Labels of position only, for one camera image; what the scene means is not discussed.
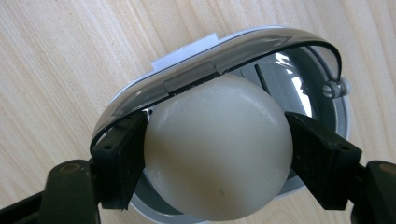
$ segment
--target curved plastic frame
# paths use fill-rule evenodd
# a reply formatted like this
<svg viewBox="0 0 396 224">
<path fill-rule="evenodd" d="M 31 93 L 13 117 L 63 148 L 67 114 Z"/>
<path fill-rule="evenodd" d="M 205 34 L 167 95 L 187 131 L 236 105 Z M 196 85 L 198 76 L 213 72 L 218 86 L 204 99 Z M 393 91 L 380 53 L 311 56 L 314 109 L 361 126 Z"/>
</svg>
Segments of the curved plastic frame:
<svg viewBox="0 0 396 224">
<path fill-rule="evenodd" d="M 222 75 L 236 66 L 283 49 L 322 46 L 335 60 L 329 79 L 341 76 L 338 50 L 317 35 L 277 26 L 258 27 L 218 40 L 216 34 L 173 52 L 152 65 L 149 74 L 127 85 L 110 103 L 93 131 L 91 147 L 119 120 L 137 110 L 172 97 L 172 92 L 213 73 Z"/>
</svg>

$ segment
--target white plastic part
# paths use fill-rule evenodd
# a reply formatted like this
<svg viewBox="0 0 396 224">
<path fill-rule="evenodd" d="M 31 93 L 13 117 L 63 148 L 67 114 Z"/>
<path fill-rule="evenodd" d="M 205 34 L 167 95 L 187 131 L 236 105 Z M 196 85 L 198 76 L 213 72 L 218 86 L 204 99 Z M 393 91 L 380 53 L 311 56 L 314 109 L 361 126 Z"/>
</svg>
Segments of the white plastic part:
<svg viewBox="0 0 396 224">
<path fill-rule="evenodd" d="M 173 207 L 206 220 L 246 217 L 290 171 L 289 124 L 263 90 L 224 75 L 156 106 L 145 139 L 148 177 Z"/>
</svg>

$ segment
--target light wood table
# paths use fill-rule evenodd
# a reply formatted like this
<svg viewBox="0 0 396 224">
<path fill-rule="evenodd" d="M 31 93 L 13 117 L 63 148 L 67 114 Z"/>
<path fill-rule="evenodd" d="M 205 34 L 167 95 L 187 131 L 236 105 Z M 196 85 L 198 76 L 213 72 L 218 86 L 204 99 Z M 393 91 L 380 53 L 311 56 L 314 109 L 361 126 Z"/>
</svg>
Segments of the light wood table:
<svg viewBox="0 0 396 224">
<path fill-rule="evenodd" d="M 211 33 L 280 24 L 317 34 L 343 57 L 350 141 L 361 160 L 396 162 L 396 1 L 6 1 L 0 3 L 0 208 L 44 188 L 48 171 L 90 157 L 112 97 L 150 63 Z M 348 223 L 307 189 L 229 223 Z M 134 209 L 103 223 L 150 223 Z"/>
</svg>

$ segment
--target white ball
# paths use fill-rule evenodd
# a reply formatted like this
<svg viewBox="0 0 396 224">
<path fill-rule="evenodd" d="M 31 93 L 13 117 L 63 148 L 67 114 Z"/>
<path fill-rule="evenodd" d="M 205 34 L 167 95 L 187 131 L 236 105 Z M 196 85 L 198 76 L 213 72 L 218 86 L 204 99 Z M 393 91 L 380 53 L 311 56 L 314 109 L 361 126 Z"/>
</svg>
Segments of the white ball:
<svg viewBox="0 0 396 224">
<path fill-rule="evenodd" d="M 148 178 L 178 211 L 205 220 L 246 217 L 268 204 L 290 171 L 283 111 L 262 89 L 215 78 L 155 107 L 145 137 Z"/>
</svg>

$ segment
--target wood grain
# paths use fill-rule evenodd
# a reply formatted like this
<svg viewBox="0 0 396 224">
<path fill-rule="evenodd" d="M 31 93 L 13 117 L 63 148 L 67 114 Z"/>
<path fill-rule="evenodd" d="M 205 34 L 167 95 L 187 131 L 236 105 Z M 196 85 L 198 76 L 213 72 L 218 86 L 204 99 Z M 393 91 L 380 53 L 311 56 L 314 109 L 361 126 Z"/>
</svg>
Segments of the wood grain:
<svg viewBox="0 0 396 224">
<path fill-rule="evenodd" d="M 396 162 L 395 1 L 1 1 L 0 208 L 44 188 L 63 161 L 88 159 L 112 97 L 150 63 L 211 33 L 280 24 L 324 37 L 343 56 L 350 141 Z M 348 223 L 306 189 L 227 223 Z M 150 223 L 133 209 L 103 223 Z"/>
</svg>

